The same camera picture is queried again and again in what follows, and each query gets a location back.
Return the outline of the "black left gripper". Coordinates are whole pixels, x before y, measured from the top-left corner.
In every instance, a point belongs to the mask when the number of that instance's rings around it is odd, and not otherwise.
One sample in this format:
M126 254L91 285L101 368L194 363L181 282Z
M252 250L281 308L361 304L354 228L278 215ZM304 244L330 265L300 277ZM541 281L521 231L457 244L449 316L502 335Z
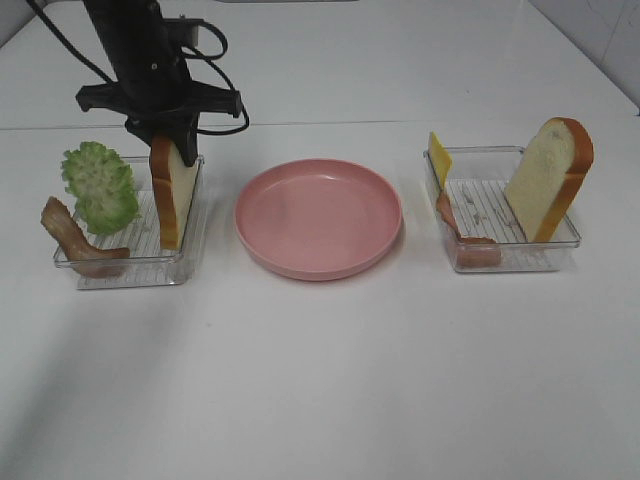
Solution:
M105 50L114 81L80 88L76 100L83 111L101 108L129 116L125 129L151 146L159 133L178 149L186 167L198 156L199 114L242 114L240 92L207 56L195 47L110 47ZM218 87L192 78L190 60L207 63L226 83Z

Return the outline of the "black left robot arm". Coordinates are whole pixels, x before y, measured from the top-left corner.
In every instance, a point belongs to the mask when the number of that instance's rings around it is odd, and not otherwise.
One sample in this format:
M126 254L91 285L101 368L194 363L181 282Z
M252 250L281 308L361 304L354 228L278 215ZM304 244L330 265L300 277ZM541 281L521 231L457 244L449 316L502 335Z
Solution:
M225 88L194 80L187 61L213 63L228 49L224 34L200 18L165 18L156 1L86 1L85 9L116 80L82 87L82 111L106 109L127 117L126 130L150 145L163 136L185 166L198 156L201 113L234 118L246 110L232 84Z

